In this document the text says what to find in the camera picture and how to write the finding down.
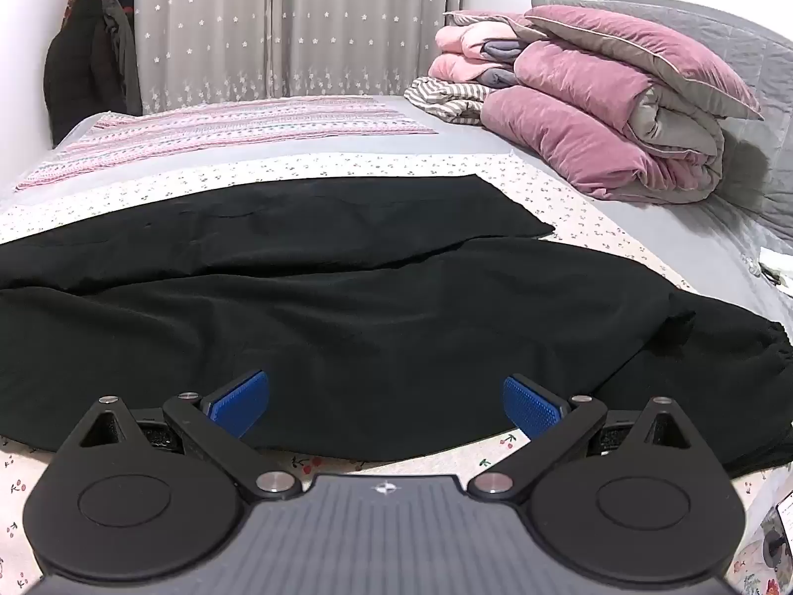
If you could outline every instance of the mattress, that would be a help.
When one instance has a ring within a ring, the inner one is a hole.
[[[307,138],[144,158],[7,196],[0,209],[0,242],[133,204],[254,180],[477,174],[554,224],[557,230],[550,238],[636,259],[681,288],[747,307],[792,332],[791,306],[764,278],[752,274],[752,257],[760,245],[768,246],[768,236],[754,232],[748,218],[726,204],[707,201],[663,208],[593,202],[561,181],[534,154],[484,129],[445,124],[402,98],[381,101],[435,134]],[[783,245],[775,245],[775,250],[782,250]],[[512,431],[437,455],[384,465],[266,454],[306,482],[323,471],[456,474],[465,484],[527,442],[522,432]],[[22,530],[22,508],[50,457],[3,439],[0,453],[0,471],[10,486],[0,496],[0,524],[6,528],[0,542],[0,570],[3,580],[17,582],[23,590],[39,571]],[[735,481],[745,504],[764,477],[758,473]]]

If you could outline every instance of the striped blanket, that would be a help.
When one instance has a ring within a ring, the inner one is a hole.
[[[481,125],[479,116],[485,97],[493,89],[477,83],[456,83],[427,76],[418,77],[404,97],[419,109],[446,122]]]
[[[17,184],[33,188],[145,158],[213,147],[372,134],[436,134],[370,97],[316,96],[197,105],[130,117],[104,114]]]

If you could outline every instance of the white logo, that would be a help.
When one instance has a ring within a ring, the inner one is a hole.
[[[384,480],[383,483],[378,483],[372,489],[378,491],[380,494],[388,496],[391,492],[395,492],[401,488],[396,486],[394,483],[391,483],[390,480]]]

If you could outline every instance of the gray folded cloth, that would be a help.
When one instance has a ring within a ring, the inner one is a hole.
[[[489,40],[482,45],[482,53],[489,55],[498,62],[505,62],[511,65],[520,55],[520,52],[528,46],[528,43],[522,40]]]
[[[520,85],[517,77],[513,71],[509,69],[502,69],[501,67],[493,67],[488,69],[485,73],[477,78],[477,82],[485,87],[492,87],[493,89],[506,89],[506,87],[513,87],[513,85]]]

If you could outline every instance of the quilted headboard cover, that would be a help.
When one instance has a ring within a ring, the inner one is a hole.
[[[705,45],[747,83],[765,121],[723,119],[724,178],[716,194],[793,242],[793,41],[724,11],[676,0],[531,0],[617,11]]]

